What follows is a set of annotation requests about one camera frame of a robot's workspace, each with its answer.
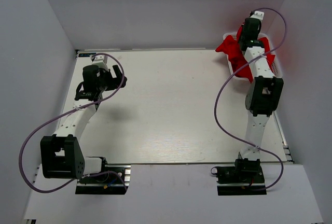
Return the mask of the red t shirt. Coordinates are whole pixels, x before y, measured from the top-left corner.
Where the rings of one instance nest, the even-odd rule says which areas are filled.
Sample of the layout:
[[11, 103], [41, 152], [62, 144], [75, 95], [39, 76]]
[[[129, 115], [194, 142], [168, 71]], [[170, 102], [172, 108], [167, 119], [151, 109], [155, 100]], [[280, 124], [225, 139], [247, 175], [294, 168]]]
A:
[[228, 61], [231, 64], [239, 65], [244, 62], [242, 51], [237, 41], [228, 35], [223, 42], [215, 49], [217, 53], [222, 52], [228, 56]]

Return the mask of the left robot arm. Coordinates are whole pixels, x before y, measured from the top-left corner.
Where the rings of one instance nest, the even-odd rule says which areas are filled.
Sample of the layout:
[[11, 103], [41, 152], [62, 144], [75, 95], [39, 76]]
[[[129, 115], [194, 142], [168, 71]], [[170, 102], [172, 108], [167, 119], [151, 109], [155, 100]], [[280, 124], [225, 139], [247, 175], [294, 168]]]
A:
[[118, 65], [111, 72], [106, 65], [88, 65], [77, 86], [73, 113], [51, 135], [40, 141], [41, 162], [45, 178], [81, 179], [92, 175], [99, 182], [109, 178], [105, 158], [87, 157], [79, 141], [89, 120], [97, 112], [105, 91], [116, 92], [126, 84]]

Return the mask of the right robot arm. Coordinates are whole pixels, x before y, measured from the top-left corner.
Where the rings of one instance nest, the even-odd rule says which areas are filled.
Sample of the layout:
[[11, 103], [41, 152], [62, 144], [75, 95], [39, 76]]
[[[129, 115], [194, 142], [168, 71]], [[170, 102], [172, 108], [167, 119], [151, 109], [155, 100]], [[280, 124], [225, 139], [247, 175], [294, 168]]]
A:
[[265, 126], [276, 110], [283, 88], [283, 79], [277, 78], [267, 61], [264, 43], [258, 39], [261, 20], [249, 17], [242, 26], [238, 44], [248, 63], [253, 81], [245, 98], [248, 123], [245, 140], [254, 144], [239, 152], [234, 175], [241, 182], [252, 181], [259, 174], [260, 152]]

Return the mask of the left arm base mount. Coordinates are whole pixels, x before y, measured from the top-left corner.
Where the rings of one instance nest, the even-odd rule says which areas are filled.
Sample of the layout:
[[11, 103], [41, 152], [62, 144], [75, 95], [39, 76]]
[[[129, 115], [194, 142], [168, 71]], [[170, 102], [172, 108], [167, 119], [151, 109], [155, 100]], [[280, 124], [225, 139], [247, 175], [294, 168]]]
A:
[[103, 175], [85, 177], [76, 184], [77, 195], [125, 195], [130, 184], [130, 165], [106, 164]]

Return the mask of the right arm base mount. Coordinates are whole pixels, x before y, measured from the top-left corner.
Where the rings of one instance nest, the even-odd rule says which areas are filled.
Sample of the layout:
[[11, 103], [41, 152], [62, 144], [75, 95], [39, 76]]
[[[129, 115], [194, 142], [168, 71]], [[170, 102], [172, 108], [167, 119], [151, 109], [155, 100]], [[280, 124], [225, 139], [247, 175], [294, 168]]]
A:
[[235, 166], [215, 166], [211, 174], [217, 178], [218, 196], [267, 194], [262, 168], [254, 173], [236, 170]]

